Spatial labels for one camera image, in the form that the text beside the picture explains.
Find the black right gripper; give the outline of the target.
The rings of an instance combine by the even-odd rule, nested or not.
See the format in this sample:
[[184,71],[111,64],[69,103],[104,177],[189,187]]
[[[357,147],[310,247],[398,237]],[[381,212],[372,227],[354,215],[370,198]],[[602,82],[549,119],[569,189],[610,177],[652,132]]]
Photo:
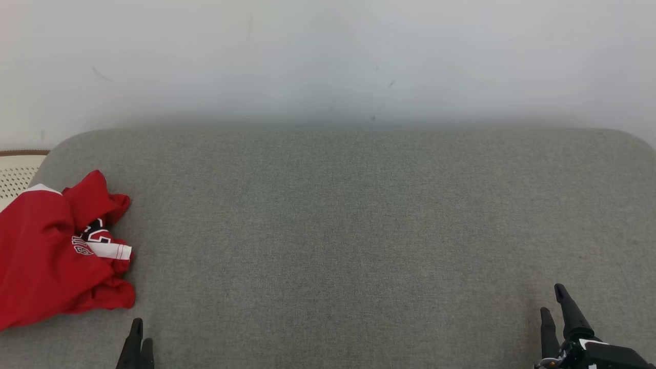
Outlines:
[[555,284],[555,296],[564,318],[565,342],[560,348],[551,312],[540,308],[542,359],[535,368],[654,368],[653,363],[631,348],[583,339],[594,338],[595,332],[565,285]]

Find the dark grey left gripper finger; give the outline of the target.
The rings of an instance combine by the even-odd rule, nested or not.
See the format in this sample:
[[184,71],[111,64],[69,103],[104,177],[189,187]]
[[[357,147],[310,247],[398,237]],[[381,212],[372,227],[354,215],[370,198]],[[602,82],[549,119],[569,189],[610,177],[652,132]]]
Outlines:
[[143,320],[135,318],[122,346],[116,369],[141,368],[141,342],[143,341]]
[[154,363],[154,341],[152,338],[143,340],[139,358],[140,369],[155,369]]

